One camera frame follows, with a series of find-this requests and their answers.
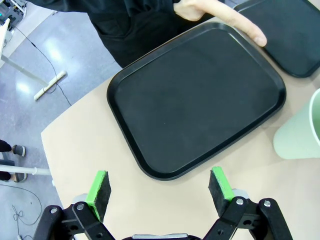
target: light green plastic cup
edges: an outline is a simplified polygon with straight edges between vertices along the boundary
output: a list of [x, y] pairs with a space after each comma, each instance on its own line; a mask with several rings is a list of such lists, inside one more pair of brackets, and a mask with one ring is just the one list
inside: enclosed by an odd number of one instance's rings
[[283, 159], [320, 158], [320, 89], [275, 133], [273, 147]]

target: sleeve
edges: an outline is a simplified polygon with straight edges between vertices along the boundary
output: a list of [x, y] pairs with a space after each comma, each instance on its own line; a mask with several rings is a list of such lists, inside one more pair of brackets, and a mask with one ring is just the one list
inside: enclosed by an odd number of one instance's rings
[[156, 11], [174, 13], [173, 0], [28, 0], [29, 2], [59, 12], [89, 14], [123, 14]]

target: tray rim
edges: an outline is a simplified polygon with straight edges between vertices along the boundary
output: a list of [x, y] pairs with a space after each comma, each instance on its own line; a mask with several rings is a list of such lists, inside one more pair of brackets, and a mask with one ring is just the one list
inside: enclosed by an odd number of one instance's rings
[[[238, 13], [241, 13], [241, 11], [244, 11], [250, 7], [253, 7], [255, 5], [258, 5], [262, 2], [265, 2], [265, 1], [269, 1], [269, 0], [249, 0], [249, 1], [245, 1], [243, 3], [240, 3], [238, 5], [236, 5], [233, 9], [235, 11], [237, 11]], [[305, 4], [307, 4], [310, 8], [312, 8], [314, 11], [318, 12], [318, 14], [320, 15], [320, 10], [315, 6], [313, 5], [310, 1], [308, 0], [299, 0], [299, 1], [302, 1], [304, 2]], [[263, 51], [276, 63], [276, 65], [281, 68], [283, 71], [285, 71], [286, 73], [288, 73], [289, 75], [293, 76], [293, 77], [296, 77], [296, 78], [307, 78], [307, 77], [310, 77], [319, 67], [320, 67], [320, 59], [318, 62], [316, 62], [307, 72], [305, 72], [304, 74], [297, 74], [297, 73], [294, 73], [292, 71], [289, 71], [286, 67], [283, 67], [278, 61], [277, 59], [267, 51], [267, 49], [265, 47], [262, 48]]]
[[[206, 152], [205, 154], [202, 155], [203, 159], [201, 159], [197, 163], [195, 164], [189, 163], [175, 172], [170, 172], [170, 173], [158, 172], [152, 169], [148, 165], [136, 141], [134, 140], [134, 137], [131, 134], [129, 127], [126, 125], [126, 122], [123, 116], [121, 115], [119, 108], [117, 107], [117, 103], [115, 100], [115, 92], [117, 90], [117, 87], [119, 86], [119, 84], [123, 79], [125, 79], [135, 71], [139, 70], [146, 64], [152, 62], [153, 60], [167, 53], [168, 51], [178, 47], [179, 45], [181, 45], [182, 43], [185, 43], [186, 41], [189, 41], [195, 38], [196, 36], [199, 36], [200, 34], [203, 34], [210, 30], [216, 30], [216, 29], [227, 31], [229, 35], [231, 35], [231, 37], [234, 38], [249, 53], [249, 55], [261, 66], [261, 68], [265, 70], [265, 72], [272, 79], [274, 79], [275, 84], [279, 89], [278, 102], [274, 107], [274, 109], [273, 108], [269, 109], [264, 115], [257, 118], [250, 126], [248, 126], [248, 129], [243, 129], [242, 131], [240, 131], [240, 133], [238, 134], [239, 136], [237, 136], [234, 140], [226, 144], [224, 147], [221, 147], [219, 150], [216, 150], [213, 152], [213, 150], [211, 149], [209, 152]], [[183, 176], [184, 174], [195, 169], [196, 167], [203, 164], [207, 160], [213, 158], [215, 155], [219, 154], [223, 150], [227, 149], [232, 144], [236, 143], [238, 140], [240, 140], [241, 138], [249, 134], [251, 131], [253, 131], [262, 123], [264, 123], [267, 119], [272, 117], [276, 112], [278, 112], [282, 108], [282, 106], [285, 104], [286, 96], [287, 96], [287, 91], [286, 91], [286, 86], [283, 82], [283, 79], [278, 74], [278, 72], [272, 67], [272, 65], [259, 53], [257, 49], [255, 49], [255, 47], [253, 47], [248, 41], [246, 41], [235, 29], [220, 22], [202, 23], [197, 27], [179, 35], [177, 38], [171, 39], [167, 43], [157, 47], [156, 49], [146, 54], [145, 56], [139, 58], [138, 60], [128, 65], [123, 70], [121, 70], [112, 78], [106, 92], [107, 102], [111, 108], [114, 118], [116, 119], [121, 129], [121, 132], [126, 140], [126, 143], [128, 144], [138, 166], [149, 177], [156, 180], [161, 180], [161, 181], [174, 180]]]

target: sneaker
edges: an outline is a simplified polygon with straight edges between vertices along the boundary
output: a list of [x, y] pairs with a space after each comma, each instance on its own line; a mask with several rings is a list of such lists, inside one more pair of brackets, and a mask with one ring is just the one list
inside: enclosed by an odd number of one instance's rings
[[14, 154], [20, 155], [21, 157], [24, 157], [26, 155], [26, 147], [20, 146], [20, 145], [14, 145], [12, 148], [12, 152]]
[[15, 183], [22, 183], [27, 179], [26, 173], [15, 173], [15, 180], [13, 180]]

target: rectangular black tray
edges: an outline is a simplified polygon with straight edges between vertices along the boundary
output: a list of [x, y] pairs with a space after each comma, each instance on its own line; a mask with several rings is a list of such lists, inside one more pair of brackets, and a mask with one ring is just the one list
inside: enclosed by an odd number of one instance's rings
[[234, 29], [212, 22], [129, 65], [107, 90], [138, 165], [158, 180], [178, 178], [218, 154], [285, 99], [283, 80], [267, 60]]
[[310, 76], [320, 67], [320, 11], [308, 0], [250, 0], [234, 8], [266, 35], [266, 52], [287, 73]]

